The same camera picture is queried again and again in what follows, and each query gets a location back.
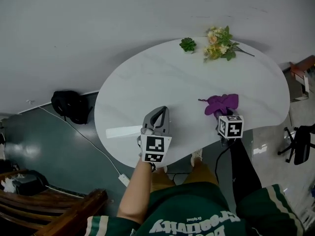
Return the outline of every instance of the wooden bench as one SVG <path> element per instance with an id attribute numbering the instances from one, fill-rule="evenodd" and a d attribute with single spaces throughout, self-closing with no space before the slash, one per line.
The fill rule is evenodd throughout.
<path id="1" fill-rule="evenodd" d="M 0 174 L 0 182 L 6 177 L 25 174 L 27 171 Z M 84 198 L 51 189 L 34 196 L 22 196 L 0 190 L 0 217 L 34 229 L 35 236 L 70 236 L 85 228 L 87 218 L 95 215 L 106 201 L 107 193 L 100 189 Z"/>

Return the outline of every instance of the green floor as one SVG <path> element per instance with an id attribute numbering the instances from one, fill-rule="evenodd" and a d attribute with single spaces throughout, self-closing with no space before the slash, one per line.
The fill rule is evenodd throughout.
<path id="1" fill-rule="evenodd" d="M 89 104 L 94 106 L 97 94 L 87 96 Z M 46 110 L 54 113 L 52 106 Z M 16 161 L 20 168 L 36 170 L 46 176 L 48 182 L 57 187 L 87 194 L 95 188 L 106 189 L 109 199 L 114 200 L 107 207 L 106 214 L 114 215 L 125 191 L 118 180 L 118 174 L 108 159 L 91 146 L 75 130 L 60 119 L 42 109 L 28 111 L 12 116 L 3 122 L 5 126 L 7 159 Z M 130 168 L 114 159 L 100 142 L 94 124 L 94 112 L 89 116 L 88 124 L 71 123 L 98 148 L 107 153 L 121 173 L 131 177 Z M 252 151 L 252 131 L 244 133 L 243 143 L 249 153 Z M 203 161 L 214 171 L 218 155 L 222 151 L 219 142 L 204 148 Z M 185 157 L 170 165 L 170 173 L 191 171 L 190 158 Z M 232 171 L 230 154 L 224 154 L 218 166 L 220 187 L 231 210 L 235 209 L 232 190 Z M 176 175 L 175 182 L 181 183 L 186 175 Z"/>

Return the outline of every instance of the brown pants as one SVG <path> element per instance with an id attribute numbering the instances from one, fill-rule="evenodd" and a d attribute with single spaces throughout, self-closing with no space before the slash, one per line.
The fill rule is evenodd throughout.
<path id="1" fill-rule="evenodd" d="M 195 182 L 210 182 L 217 186 L 219 185 L 216 176 L 209 170 L 208 166 L 203 163 L 195 165 L 183 184 Z M 166 189 L 175 185 L 174 181 L 169 179 L 166 173 L 153 172 L 151 192 Z"/>

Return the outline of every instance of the marble tabletop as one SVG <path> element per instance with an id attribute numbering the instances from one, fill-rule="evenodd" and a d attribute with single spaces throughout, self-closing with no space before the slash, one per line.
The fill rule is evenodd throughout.
<path id="1" fill-rule="evenodd" d="M 245 130 L 278 125 L 289 111 L 285 77 L 269 57 L 240 43 L 236 58 L 204 63 L 206 37 L 193 38 L 197 49 L 185 54 L 180 39 L 151 47 L 121 64 L 107 78 L 97 96 L 95 125 L 107 151 L 118 161 L 135 167 L 140 148 L 136 138 L 143 118 L 167 106 L 172 141 L 159 167 L 169 165 L 219 140 L 214 116 L 204 114 L 212 95 L 239 94 L 238 113 Z"/>

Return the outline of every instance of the wall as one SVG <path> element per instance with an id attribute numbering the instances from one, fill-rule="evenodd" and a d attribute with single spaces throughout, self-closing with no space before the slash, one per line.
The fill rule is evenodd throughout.
<path id="1" fill-rule="evenodd" d="M 100 89 L 153 45 L 229 25 L 282 68 L 315 54 L 315 0 L 0 0 L 0 112 Z"/>

